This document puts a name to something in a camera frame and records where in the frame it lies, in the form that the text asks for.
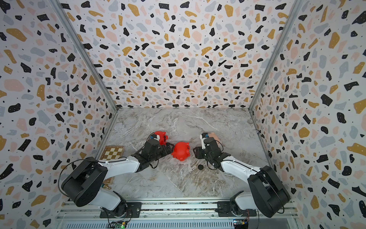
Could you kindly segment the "right circuit board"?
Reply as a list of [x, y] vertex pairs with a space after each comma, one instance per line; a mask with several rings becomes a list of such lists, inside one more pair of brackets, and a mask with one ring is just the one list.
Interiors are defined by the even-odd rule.
[[248, 229], [248, 220], [234, 220], [234, 229]]

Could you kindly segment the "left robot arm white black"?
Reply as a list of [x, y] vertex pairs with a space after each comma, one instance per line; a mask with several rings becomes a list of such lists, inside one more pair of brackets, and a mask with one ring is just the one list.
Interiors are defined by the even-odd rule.
[[159, 140], [149, 139], [129, 157], [104, 161], [87, 157], [62, 182], [61, 191], [78, 207], [95, 205], [120, 217], [127, 211], [126, 200], [116, 192], [104, 190], [102, 183], [111, 177], [141, 172], [173, 150], [174, 144], [161, 145]]

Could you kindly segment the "circuit board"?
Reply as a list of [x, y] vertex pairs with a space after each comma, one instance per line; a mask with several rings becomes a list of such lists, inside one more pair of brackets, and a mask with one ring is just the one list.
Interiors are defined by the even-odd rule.
[[115, 229], [125, 229], [126, 227], [127, 227], [127, 222], [126, 221], [117, 221], [114, 224]]
[[234, 220], [234, 229], [248, 229], [248, 220]]

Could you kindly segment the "left circuit board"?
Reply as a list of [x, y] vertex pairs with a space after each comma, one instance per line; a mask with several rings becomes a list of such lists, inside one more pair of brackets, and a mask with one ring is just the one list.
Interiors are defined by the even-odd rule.
[[125, 229], [126, 227], [127, 227], [127, 222], [126, 221], [117, 221], [114, 224], [115, 229]]

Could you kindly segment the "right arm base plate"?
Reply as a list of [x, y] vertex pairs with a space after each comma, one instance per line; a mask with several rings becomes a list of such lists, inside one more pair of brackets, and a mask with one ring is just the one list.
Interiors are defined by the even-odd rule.
[[218, 201], [215, 212], [219, 217], [256, 217], [256, 210], [240, 209], [234, 201]]

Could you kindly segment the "wooden chessboard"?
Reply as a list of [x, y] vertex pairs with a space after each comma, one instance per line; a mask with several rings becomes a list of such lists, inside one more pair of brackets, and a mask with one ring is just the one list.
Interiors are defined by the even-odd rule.
[[106, 146], [100, 156], [100, 160], [113, 160], [122, 158], [124, 151], [124, 146]]

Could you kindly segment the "pink piggy bank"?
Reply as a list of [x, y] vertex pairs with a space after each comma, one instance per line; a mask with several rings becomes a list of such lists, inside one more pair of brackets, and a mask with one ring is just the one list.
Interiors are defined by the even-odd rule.
[[209, 133], [208, 136], [213, 137], [218, 142], [221, 142], [219, 137], [214, 132]]

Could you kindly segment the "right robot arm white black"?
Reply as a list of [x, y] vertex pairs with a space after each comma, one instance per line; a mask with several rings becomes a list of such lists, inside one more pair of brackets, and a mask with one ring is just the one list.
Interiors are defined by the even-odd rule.
[[225, 153], [219, 142], [207, 133], [200, 136], [201, 146], [193, 149], [197, 159], [204, 159], [209, 169], [231, 174], [249, 185], [250, 194], [238, 192], [230, 198], [228, 207], [217, 209], [222, 214], [248, 216], [249, 210], [257, 210], [265, 217], [283, 214], [291, 197], [273, 168], [251, 166]]

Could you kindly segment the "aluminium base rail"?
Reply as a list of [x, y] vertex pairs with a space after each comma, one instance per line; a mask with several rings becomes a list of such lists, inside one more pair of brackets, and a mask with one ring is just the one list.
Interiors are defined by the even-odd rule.
[[249, 229], [301, 229], [297, 211], [289, 202], [283, 214], [268, 218], [257, 212], [256, 217], [219, 217], [218, 201], [227, 198], [130, 198], [142, 202], [139, 218], [101, 219], [102, 209], [87, 205], [77, 207], [68, 201], [56, 218], [56, 229], [114, 229], [117, 221], [126, 221], [126, 229], [234, 229], [234, 220], [248, 220]]

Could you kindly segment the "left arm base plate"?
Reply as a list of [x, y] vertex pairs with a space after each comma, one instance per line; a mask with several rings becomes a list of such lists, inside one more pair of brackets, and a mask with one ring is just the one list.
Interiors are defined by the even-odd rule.
[[141, 208], [142, 202], [120, 203], [115, 210], [102, 210], [102, 212], [100, 213], [100, 218], [109, 220], [139, 218]]

